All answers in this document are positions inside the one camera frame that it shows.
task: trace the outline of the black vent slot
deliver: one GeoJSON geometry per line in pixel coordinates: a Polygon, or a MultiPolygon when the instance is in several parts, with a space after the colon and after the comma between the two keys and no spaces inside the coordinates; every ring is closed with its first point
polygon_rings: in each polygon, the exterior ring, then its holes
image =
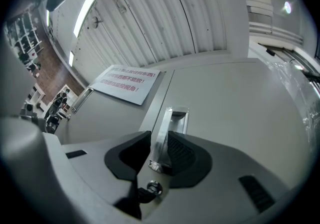
{"type": "Polygon", "coordinates": [[[239,178],[239,181],[260,213],[275,203],[255,177],[251,175],[243,176],[239,178]]]}
{"type": "Polygon", "coordinates": [[[83,150],[77,150],[77,151],[66,153],[65,155],[68,159],[70,159],[70,158],[81,157],[86,154],[87,154],[87,152],[85,152],[83,150]]]}

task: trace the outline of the white door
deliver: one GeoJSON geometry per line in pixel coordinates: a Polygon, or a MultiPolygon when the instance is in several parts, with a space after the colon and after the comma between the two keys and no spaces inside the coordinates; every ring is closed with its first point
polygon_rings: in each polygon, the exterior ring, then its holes
{"type": "Polygon", "coordinates": [[[94,90],[83,104],[76,107],[76,113],[71,111],[72,107],[68,110],[66,115],[71,116],[70,120],[64,118],[55,135],[61,144],[76,144],[113,139],[137,132],[164,75],[163,72],[159,73],[142,105],[94,90]]]}
{"type": "MultiPolygon", "coordinates": [[[[189,108],[186,134],[245,152],[288,188],[306,177],[310,156],[302,118],[285,87],[259,60],[175,70],[153,144],[166,108],[179,106],[189,108]]],[[[161,179],[161,174],[144,166],[139,186],[152,179],[161,179]]]]}

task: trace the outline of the door handle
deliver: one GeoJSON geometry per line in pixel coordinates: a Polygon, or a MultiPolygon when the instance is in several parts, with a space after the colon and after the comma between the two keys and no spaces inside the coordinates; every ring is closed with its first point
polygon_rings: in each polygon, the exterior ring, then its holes
{"type": "Polygon", "coordinates": [[[72,113],[77,113],[77,111],[80,109],[80,107],[82,106],[82,104],[85,102],[85,100],[90,96],[90,94],[92,94],[94,91],[94,89],[92,88],[87,88],[86,91],[84,92],[84,94],[82,94],[81,97],[79,97],[76,102],[73,104],[71,111],[72,113]]]}
{"type": "Polygon", "coordinates": [[[168,131],[186,134],[189,108],[185,106],[167,107],[158,136],[149,160],[149,167],[158,173],[171,173],[171,161],[168,156],[168,131]]]}

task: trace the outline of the ceiling light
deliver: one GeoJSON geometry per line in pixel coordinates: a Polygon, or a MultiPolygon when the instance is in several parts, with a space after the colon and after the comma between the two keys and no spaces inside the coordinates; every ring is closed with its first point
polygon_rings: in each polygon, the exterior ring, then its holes
{"type": "Polygon", "coordinates": [[[290,6],[290,4],[288,2],[284,3],[284,9],[285,9],[287,14],[291,13],[291,6],[290,6]]]}
{"type": "Polygon", "coordinates": [[[304,68],[302,66],[299,65],[294,65],[298,70],[303,70],[304,68]]]}
{"type": "Polygon", "coordinates": [[[95,3],[96,0],[85,0],[83,3],[83,6],[80,10],[80,13],[78,15],[78,18],[76,19],[76,23],[74,26],[74,30],[73,33],[76,37],[79,36],[79,33],[81,31],[81,28],[84,24],[84,21],[89,13],[89,11],[91,10],[93,4],[95,3]]]}
{"type": "Polygon", "coordinates": [[[46,10],[45,20],[46,20],[46,26],[49,27],[49,24],[50,24],[50,12],[48,10],[46,10]]]}
{"type": "Polygon", "coordinates": [[[72,51],[70,51],[70,55],[69,55],[69,65],[72,67],[72,63],[74,62],[74,53],[72,51]]]}

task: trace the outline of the sign with red text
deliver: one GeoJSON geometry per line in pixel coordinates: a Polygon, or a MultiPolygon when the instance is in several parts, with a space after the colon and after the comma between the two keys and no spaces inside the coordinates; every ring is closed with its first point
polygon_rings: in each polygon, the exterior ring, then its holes
{"type": "Polygon", "coordinates": [[[91,88],[119,99],[142,105],[159,70],[114,65],[91,88]]]}

